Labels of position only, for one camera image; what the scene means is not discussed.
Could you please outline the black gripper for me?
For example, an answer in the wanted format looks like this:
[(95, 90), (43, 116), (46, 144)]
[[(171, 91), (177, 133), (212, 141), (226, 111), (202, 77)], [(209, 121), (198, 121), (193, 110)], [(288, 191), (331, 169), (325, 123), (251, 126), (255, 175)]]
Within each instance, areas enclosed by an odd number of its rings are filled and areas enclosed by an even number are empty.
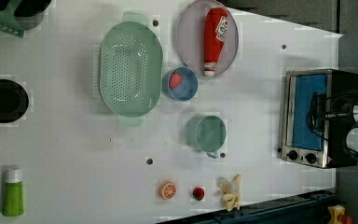
[(325, 119), (358, 120), (358, 90), (343, 91), (325, 99)]

